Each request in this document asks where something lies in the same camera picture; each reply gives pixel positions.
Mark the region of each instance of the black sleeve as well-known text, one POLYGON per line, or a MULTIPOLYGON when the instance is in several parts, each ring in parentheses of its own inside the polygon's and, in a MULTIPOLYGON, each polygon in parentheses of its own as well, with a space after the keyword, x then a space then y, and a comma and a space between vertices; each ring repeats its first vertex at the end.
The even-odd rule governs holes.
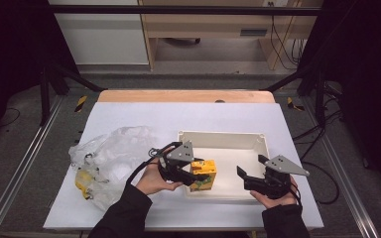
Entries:
POLYGON ((307 238, 311 237, 302 219, 298 205, 278 205, 262 212, 267 237, 307 238))
POLYGON ((142 237, 151 204, 146 194, 133 185, 127 185, 120 200, 107 209, 88 237, 142 237))

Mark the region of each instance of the hand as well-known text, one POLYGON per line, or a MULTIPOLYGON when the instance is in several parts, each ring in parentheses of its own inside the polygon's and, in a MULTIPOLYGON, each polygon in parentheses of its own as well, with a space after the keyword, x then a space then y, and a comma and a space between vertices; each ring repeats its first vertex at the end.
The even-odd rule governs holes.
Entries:
MULTIPOLYGON (((290 178, 291 178, 291 181, 293 184, 291 186, 292 191, 296 192, 297 191, 297 184, 296 184, 295 180, 293 179, 293 177, 290 177, 290 178)), ((296 204, 296 198, 290 192, 285 194, 283 197, 275 199, 275 200, 270 199, 270 198, 268 198, 268 196, 261 194, 257 191, 254 191, 254 190, 251 190, 250 194, 253 197, 255 197, 259 202, 261 202, 267 209, 272 208, 272 207, 277 206, 277 205, 296 204)))
POLYGON ((153 194, 161 190, 175 190, 182 182, 165 182, 159 172, 159 159, 154 159, 144 171, 141 179, 138 181, 136 187, 145 194, 153 194))

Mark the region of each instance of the person's arm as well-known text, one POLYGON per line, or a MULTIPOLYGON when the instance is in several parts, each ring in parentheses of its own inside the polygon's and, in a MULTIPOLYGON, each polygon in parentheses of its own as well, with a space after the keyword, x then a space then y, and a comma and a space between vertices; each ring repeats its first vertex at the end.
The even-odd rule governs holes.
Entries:
POLYGON ((152 201, 147 196, 160 190, 175 190, 181 182, 167 183, 160 176, 158 159, 148 165, 136 187, 127 184, 120 200, 109 207, 89 238, 142 237, 152 201))
POLYGON ((256 191, 250 191, 267 209, 262 212, 267 237, 308 238, 311 237, 302 219, 302 208, 289 192, 279 199, 270 199, 256 191))

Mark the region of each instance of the clear plastic bag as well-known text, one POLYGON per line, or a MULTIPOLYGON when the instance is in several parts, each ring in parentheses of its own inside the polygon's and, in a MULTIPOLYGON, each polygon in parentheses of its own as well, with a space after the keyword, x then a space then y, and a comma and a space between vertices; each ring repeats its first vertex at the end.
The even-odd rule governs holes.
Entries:
MULTIPOLYGON (((148 127, 122 127, 110 134, 69 149, 76 170, 75 185, 85 199, 106 211, 119 200, 126 180, 153 148, 154 138, 148 127)), ((140 171, 133 184, 139 180, 140 171)))

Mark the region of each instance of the white tabletop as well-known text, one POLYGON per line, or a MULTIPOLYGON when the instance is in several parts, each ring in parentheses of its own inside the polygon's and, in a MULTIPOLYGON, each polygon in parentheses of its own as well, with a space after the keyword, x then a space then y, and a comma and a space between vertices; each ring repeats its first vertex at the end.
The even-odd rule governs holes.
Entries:
MULTIPOLYGON (((276 103, 95 103, 80 144, 127 126, 148 126, 156 148, 178 140, 179 131, 261 133, 270 158, 283 155, 301 165, 280 105, 276 103)), ((309 229, 323 227, 305 177, 293 176, 302 194, 303 219, 309 229)), ((104 212, 83 199, 67 169, 61 190, 44 224, 47 229, 91 229, 104 212)), ((146 219, 147 230, 256 230, 263 225, 259 203, 201 202, 184 191, 161 191, 146 219)))

